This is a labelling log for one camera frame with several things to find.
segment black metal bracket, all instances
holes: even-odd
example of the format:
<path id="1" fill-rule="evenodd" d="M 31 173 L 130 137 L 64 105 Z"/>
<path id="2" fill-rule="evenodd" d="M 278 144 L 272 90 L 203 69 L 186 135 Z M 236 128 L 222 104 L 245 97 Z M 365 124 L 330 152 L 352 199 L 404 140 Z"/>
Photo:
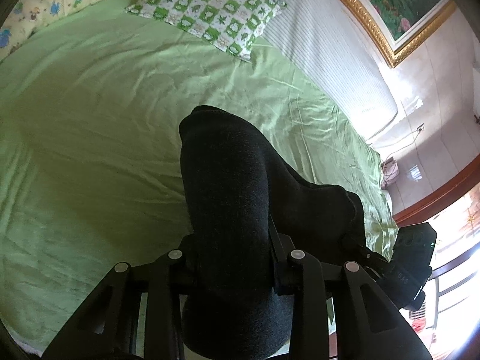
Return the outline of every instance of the black metal bracket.
<path id="1" fill-rule="evenodd" d="M 289 359 L 329 358 L 326 300 L 333 296 L 339 360 L 431 360 L 392 301 L 356 262 L 343 267 L 296 250 L 271 223 L 275 291 L 294 295 Z M 180 294 L 201 291 L 194 235 L 178 250 L 131 267 L 116 264 L 46 349 L 45 360 L 139 359 L 136 332 L 148 292 L 145 360 L 183 360 Z"/>

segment green patterned pillowcase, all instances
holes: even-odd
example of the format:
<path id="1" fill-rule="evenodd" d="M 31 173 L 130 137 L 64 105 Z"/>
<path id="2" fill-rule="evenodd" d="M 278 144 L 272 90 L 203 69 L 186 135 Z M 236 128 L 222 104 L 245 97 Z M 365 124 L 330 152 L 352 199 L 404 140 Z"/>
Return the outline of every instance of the green patterned pillowcase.
<path id="1" fill-rule="evenodd" d="M 177 26 L 249 62 L 255 39 L 286 6 L 279 0 L 138 0 L 126 10 Z"/>

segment white wall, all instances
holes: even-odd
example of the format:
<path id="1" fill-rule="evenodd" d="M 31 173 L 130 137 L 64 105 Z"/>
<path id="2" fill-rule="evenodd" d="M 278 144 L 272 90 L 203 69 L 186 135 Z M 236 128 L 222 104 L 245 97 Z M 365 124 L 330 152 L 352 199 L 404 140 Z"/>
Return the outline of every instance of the white wall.
<path id="1" fill-rule="evenodd" d="M 461 112 L 439 133 L 398 159 L 400 175 L 388 188 L 396 214 L 447 183 L 480 154 L 480 126 Z M 421 178 L 414 179 L 415 167 Z"/>
<path id="2" fill-rule="evenodd" d="M 474 62 L 473 31 L 457 10 L 395 69 L 379 65 L 403 110 L 395 126 L 373 144 L 383 159 L 395 152 L 398 161 L 400 175 L 389 188 L 395 214 L 438 189 L 480 153 Z M 416 138 L 422 123 L 425 131 Z"/>
<path id="3" fill-rule="evenodd" d="M 477 61 L 477 65 L 480 61 L 480 42 L 476 36 L 473 37 L 473 46 L 475 48 L 475 60 Z"/>

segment electrical cord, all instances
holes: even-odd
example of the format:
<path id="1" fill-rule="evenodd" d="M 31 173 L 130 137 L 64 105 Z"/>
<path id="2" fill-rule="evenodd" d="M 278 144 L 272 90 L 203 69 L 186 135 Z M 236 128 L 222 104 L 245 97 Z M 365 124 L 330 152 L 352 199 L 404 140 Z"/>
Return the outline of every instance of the electrical cord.
<path id="1" fill-rule="evenodd" d="M 390 156 L 394 155 L 395 153 L 398 153 L 400 150 L 406 149 L 407 147 L 413 145 L 413 144 L 415 143 L 415 141 L 417 140 L 417 138 L 419 137 L 419 135 L 420 135 L 420 133 L 417 132 L 417 135 L 416 135 L 416 137 L 413 139 L 413 142 L 412 142 L 412 143 L 409 143 L 408 145 L 402 147 L 401 149 L 395 150 L 395 151 L 393 151 L 392 153 L 390 153 L 390 154 L 386 157 L 385 162 L 388 161 L 388 159 L 390 158 Z"/>
<path id="2" fill-rule="evenodd" d="M 412 134 L 414 134 L 414 133 L 415 133 L 414 131 L 409 132 L 407 135 L 399 138 L 399 139 L 397 140 L 397 142 L 395 142 L 395 143 L 388 143 L 388 144 L 385 144 L 385 145 L 383 145 L 383 146 L 375 145 L 375 150 L 378 151 L 378 150 L 381 150 L 381 149 L 385 149 L 385 148 L 391 147 L 391 146 L 395 145 L 396 143 L 399 143 L 399 142 L 403 141 L 404 139 L 407 139 L 410 135 L 412 135 Z"/>

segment gold picture frame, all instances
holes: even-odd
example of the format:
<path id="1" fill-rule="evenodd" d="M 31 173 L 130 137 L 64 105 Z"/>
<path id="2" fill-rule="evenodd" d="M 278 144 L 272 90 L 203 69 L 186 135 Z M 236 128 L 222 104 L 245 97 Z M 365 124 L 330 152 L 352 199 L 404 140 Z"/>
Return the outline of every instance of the gold picture frame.
<path id="1" fill-rule="evenodd" d="M 375 43 L 388 66 L 395 68 L 417 49 L 425 40 L 455 12 L 457 6 L 453 0 L 448 0 L 432 17 L 410 34 L 399 48 L 394 49 L 386 34 L 382 31 L 372 14 L 360 0 L 340 0 L 358 20 L 369 37 Z"/>

